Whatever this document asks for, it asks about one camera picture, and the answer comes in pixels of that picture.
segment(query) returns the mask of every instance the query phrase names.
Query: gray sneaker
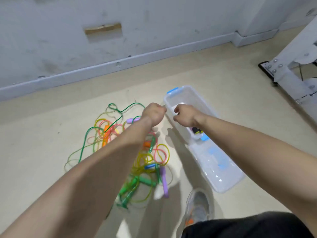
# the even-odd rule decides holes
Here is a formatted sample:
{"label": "gray sneaker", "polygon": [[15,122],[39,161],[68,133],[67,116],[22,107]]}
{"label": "gray sneaker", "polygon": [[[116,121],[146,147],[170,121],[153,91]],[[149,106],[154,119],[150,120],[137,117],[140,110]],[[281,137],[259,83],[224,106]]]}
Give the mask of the gray sneaker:
{"label": "gray sneaker", "polygon": [[212,219],[210,200],[203,189],[192,190],[186,202],[185,227]]}

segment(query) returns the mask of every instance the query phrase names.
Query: black pants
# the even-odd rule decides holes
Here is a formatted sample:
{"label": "black pants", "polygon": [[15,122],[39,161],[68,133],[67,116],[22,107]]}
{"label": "black pants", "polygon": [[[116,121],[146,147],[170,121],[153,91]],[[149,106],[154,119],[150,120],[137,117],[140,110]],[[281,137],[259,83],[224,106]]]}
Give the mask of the black pants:
{"label": "black pants", "polygon": [[184,229],[182,238],[314,238],[294,214],[265,212],[241,219],[199,222]]}

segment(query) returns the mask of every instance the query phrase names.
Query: person's right arm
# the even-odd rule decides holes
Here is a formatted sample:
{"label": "person's right arm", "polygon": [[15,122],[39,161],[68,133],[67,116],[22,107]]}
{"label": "person's right arm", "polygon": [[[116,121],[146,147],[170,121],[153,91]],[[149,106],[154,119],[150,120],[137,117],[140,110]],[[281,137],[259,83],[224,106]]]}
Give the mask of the person's right arm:
{"label": "person's right arm", "polygon": [[179,104],[174,120],[204,131],[255,183],[289,208],[317,237],[317,159],[295,147]]}

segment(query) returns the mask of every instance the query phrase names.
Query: person's left hand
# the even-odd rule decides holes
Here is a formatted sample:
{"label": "person's left hand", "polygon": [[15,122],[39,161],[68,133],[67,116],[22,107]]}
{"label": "person's left hand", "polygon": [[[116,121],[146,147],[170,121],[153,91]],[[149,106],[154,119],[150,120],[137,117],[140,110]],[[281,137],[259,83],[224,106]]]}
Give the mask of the person's left hand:
{"label": "person's left hand", "polygon": [[142,112],[141,118],[149,118],[151,128],[158,125],[164,118],[166,107],[162,107],[157,103],[150,103]]}

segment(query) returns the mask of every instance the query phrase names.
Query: forearm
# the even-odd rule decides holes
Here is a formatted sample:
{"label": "forearm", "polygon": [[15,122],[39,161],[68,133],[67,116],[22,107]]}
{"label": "forearm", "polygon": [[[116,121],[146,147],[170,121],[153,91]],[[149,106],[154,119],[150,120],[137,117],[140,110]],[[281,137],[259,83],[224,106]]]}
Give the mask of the forearm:
{"label": "forearm", "polygon": [[287,205],[315,203],[317,160],[293,146],[237,124],[199,116],[202,129],[257,184]]}
{"label": "forearm", "polygon": [[151,121],[142,118],[76,165],[29,207],[3,237],[93,237],[150,129]]}

